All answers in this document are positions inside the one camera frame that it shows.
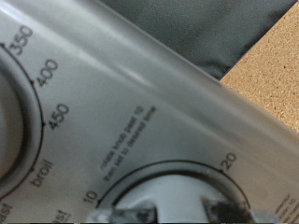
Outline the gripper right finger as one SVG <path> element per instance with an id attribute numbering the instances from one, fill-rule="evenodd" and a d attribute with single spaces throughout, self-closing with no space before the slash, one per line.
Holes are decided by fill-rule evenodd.
<path id="1" fill-rule="evenodd" d="M 203 199 L 210 223 L 276 223 L 277 215 L 266 210 L 251 210 L 246 203 Z"/>

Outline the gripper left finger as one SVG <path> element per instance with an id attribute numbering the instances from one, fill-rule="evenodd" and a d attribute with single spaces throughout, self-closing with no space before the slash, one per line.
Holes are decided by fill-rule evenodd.
<path id="1" fill-rule="evenodd" d="M 98 206 L 88 215 L 89 223 L 156 223 L 158 211 L 155 203 L 143 201 L 130 206 Z"/>

